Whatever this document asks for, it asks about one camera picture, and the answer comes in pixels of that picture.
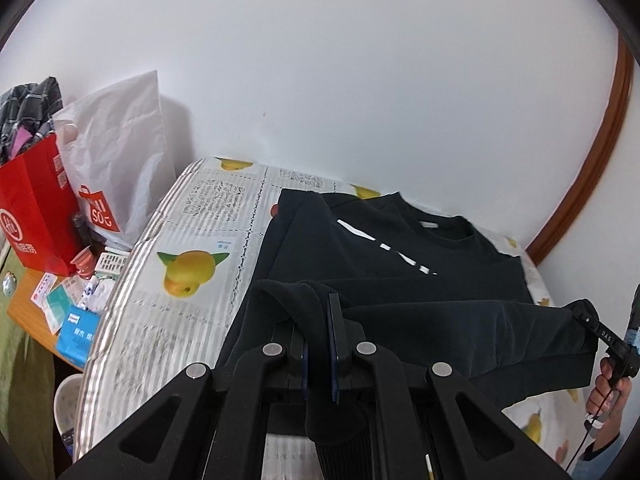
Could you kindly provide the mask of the blue denim sleeve forearm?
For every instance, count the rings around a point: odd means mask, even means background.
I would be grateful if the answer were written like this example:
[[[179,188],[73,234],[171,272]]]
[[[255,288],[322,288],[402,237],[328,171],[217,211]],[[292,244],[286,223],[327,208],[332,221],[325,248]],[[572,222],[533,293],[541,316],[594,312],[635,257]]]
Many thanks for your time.
[[[570,474],[573,480],[599,480],[608,467],[614,462],[620,449],[623,447],[624,438],[618,434],[610,443],[597,451],[590,444],[585,452],[579,455],[573,472]]]

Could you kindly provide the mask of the person's right hand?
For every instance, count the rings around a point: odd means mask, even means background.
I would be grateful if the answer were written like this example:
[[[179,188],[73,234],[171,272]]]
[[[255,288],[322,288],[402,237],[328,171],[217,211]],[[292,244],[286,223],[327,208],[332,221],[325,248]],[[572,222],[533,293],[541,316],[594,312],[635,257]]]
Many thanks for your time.
[[[600,374],[594,381],[593,389],[586,402],[588,414],[608,413],[608,419],[592,444],[592,450],[595,453],[608,446],[620,433],[624,409],[632,390],[632,382],[628,377],[620,379],[612,388],[608,383],[612,375],[613,361],[610,358],[603,358],[600,361]]]

